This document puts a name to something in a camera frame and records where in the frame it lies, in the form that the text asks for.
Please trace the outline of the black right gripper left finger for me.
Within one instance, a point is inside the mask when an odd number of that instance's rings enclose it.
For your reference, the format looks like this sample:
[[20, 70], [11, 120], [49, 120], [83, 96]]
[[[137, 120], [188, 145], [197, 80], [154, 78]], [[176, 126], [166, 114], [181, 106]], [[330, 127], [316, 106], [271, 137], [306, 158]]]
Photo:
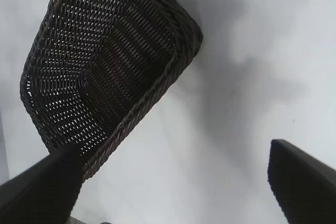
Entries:
[[65, 145], [2, 184], [1, 223], [66, 223], [84, 164], [79, 146]]

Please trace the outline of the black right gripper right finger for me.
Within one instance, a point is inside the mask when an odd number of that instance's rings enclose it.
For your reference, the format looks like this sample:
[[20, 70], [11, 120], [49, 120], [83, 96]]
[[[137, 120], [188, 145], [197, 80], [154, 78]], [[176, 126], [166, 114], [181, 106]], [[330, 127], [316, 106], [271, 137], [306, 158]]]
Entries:
[[289, 223], [335, 223], [335, 170], [286, 140], [272, 140], [268, 182]]

